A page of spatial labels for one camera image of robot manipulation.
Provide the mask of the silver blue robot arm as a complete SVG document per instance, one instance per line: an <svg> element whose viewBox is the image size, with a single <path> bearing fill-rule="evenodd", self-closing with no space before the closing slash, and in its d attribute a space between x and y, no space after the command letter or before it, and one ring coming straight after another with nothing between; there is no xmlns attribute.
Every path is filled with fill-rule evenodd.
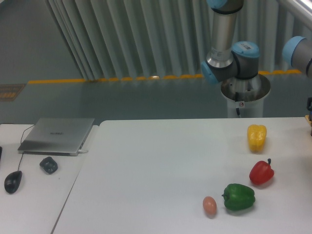
<svg viewBox="0 0 312 234"><path fill-rule="evenodd" d="M295 17L312 29L311 0L278 0ZM262 117L264 99L270 92L269 80L258 73L259 48L249 41L232 45L237 13L243 0L207 0L214 12L211 49L201 63L204 78L221 83L229 118ZM312 78L312 41L296 36L282 50L284 61Z"/></svg>

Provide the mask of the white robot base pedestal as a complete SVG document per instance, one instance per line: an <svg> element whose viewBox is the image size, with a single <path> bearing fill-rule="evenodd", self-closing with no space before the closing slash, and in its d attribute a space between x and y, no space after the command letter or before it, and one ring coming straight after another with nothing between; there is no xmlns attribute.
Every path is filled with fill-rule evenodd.
<svg viewBox="0 0 312 234"><path fill-rule="evenodd" d="M270 81L260 74L251 79L230 78L222 82L221 93L227 102L227 117L263 117L264 100L270 90Z"/></svg>

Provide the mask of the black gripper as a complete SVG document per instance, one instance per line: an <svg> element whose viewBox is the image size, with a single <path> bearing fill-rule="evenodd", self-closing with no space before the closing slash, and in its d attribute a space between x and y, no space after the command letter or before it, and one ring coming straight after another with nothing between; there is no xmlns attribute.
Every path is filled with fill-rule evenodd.
<svg viewBox="0 0 312 234"><path fill-rule="evenodd" d="M312 97L307 99L307 110L312 111Z"/></svg>

